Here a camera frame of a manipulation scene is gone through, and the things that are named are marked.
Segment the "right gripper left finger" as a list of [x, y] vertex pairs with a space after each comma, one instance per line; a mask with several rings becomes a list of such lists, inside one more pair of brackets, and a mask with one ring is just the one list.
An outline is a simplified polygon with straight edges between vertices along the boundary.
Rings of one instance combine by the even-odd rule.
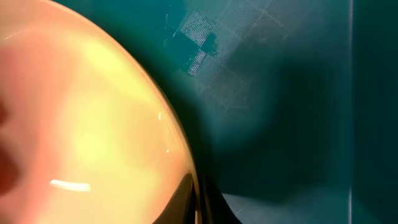
[[167, 206], [153, 224], [195, 224], [196, 195], [191, 174], [184, 175]]

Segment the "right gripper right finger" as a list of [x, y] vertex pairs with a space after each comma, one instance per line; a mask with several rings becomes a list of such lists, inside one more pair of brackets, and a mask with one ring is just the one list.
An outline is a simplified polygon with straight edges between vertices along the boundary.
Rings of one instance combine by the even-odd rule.
[[201, 218], [204, 224], [242, 224], [234, 215], [216, 184], [207, 176], [200, 179]]

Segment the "yellow-green plate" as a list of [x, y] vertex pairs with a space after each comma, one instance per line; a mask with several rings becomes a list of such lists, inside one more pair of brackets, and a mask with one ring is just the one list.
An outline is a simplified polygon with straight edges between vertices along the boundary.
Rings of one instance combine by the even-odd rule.
[[1, 222], [154, 223], [192, 153], [149, 74], [53, 1], [1, 2]]

